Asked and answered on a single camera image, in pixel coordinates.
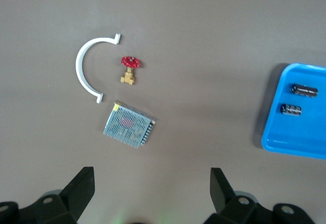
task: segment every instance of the gray floor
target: gray floor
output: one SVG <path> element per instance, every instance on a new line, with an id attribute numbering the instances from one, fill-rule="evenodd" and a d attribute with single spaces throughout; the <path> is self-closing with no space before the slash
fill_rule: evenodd
<path id="1" fill-rule="evenodd" d="M 97 104 L 76 54 L 115 33 L 85 56 Z M 0 201 L 27 206 L 94 166 L 80 224 L 203 223 L 221 167 L 263 206 L 326 222 L 326 161 L 260 146 L 284 64 L 326 66 L 326 0 L 0 0 L 0 34 Z M 134 86 L 125 55 L 143 62 Z M 158 118 L 146 146 L 102 134 L 117 99 Z"/>

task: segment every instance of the white curved bracket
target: white curved bracket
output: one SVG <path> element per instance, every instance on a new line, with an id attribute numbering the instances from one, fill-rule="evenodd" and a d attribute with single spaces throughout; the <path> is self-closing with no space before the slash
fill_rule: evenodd
<path id="1" fill-rule="evenodd" d="M 120 33 L 116 33 L 115 38 L 107 38 L 107 37 L 100 37 L 100 38 L 95 38 L 93 40 L 88 41 L 87 43 L 85 43 L 81 49 L 79 50 L 78 54 L 77 54 L 77 58 L 76 58 L 76 73 L 78 76 L 78 79 L 80 81 L 80 83 L 83 85 L 83 87 L 92 95 L 96 96 L 96 102 L 100 103 L 102 101 L 103 98 L 103 93 L 95 90 L 94 88 L 91 87 L 91 85 L 88 84 L 88 82 L 85 79 L 84 73 L 83 73 L 83 59 L 85 56 L 85 53 L 87 52 L 87 50 L 93 46 L 96 43 L 99 42 L 108 42 L 108 43 L 112 43 L 112 44 L 118 44 L 119 40 L 120 40 L 121 34 Z"/>

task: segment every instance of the blue plastic tray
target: blue plastic tray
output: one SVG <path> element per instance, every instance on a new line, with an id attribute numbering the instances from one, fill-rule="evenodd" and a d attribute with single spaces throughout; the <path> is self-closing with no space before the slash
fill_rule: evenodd
<path id="1" fill-rule="evenodd" d="M 291 93 L 293 84 L 318 89 L 314 98 Z M 281 113 L 282 104 L 302 108 L 300 116 Z M 282 72 L 261 144 L 265 150 L 326 159 L 326 68 L 291 64 Z"/>

